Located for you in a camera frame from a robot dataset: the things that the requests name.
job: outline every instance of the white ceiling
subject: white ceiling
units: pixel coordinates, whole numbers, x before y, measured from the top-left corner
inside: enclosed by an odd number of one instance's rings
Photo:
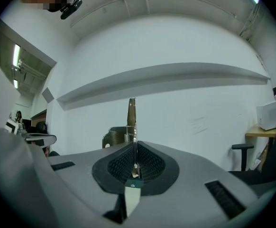
[[[70,33],[69,28],[71,28],[71,31],[81,39],[101,27],[129,18],[125,2],[112,1],[114,0],[83,0],[82,6],[68,19],[59,21],[60,12],[57,12],[50,18],[50,22],[62,28],[64,33],[66,30]],[[131,17],[147,15],[145,0],[126,1]],[[149,5],[151,14],[173,13],[194,16],[238,35],[244,29],[244,24],[255,7],[253,0],[149,0]],[[248,31],[245,33],[245,38],[251,35]]]
[[[31,96],[33,96],[39,89],[39,87],[43,84],[44,80],[19,70],[14,71],[14,73],[12,73],[14,47],[15,42],[13,42],[2,32],[0,32],[0,68],[12,84],[14,79],[16,79],[19,82],[19,91],[25,92],[26,94],[30,94]],[[19,59],[21,59],[31,68],[37,70],[45,76],[48,76],[52,68],[40,59],[33,56],[32,54],[28,53],[24,48],[20,49]]]

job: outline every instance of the person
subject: person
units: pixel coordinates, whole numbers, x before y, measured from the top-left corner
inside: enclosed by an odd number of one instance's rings
[[[23,122],[21,111],[17,111],[16,122],[17,122],[17,123],[20,123],[20,124]]]

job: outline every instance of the office chair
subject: office chair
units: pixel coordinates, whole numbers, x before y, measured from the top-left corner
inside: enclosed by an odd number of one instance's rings
[[[246,184],[253,187],[259,187],[259,184],[264,187],[267,183],[276,181],[276,138],[272,149],[267,153],[267,158],[263,164],[262,172],[258,170],[245,171],[247,164],[247,150],[253,148],[250,144],[236,144],[232,146],[234,150],[242,151],[241,171],[230,171],[231,174],[244,181]]]

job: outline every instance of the desk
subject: desk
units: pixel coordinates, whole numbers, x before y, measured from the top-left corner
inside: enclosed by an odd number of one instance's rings
[[[273,146],[273,141],[276,138],[276,128],[266,131],[266,130],[263,130],[261,127],[258,127],[258,125],[256,124],[246,132],[246,136],[269,138],[268,151],[270,151]]]

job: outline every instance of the chair armrest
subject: chair armrest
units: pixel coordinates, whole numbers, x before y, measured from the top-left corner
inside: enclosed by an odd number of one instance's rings
[[[247,166],[247,152],[248,149],[253,149],[254,145],[248,143],[234,144],[232,145],[233,150],[241,150],[241,171],[246,170]]]
[[[232,145],[233,150],[248,150],[253,149],[254,145],[248,143],[234,144]]]

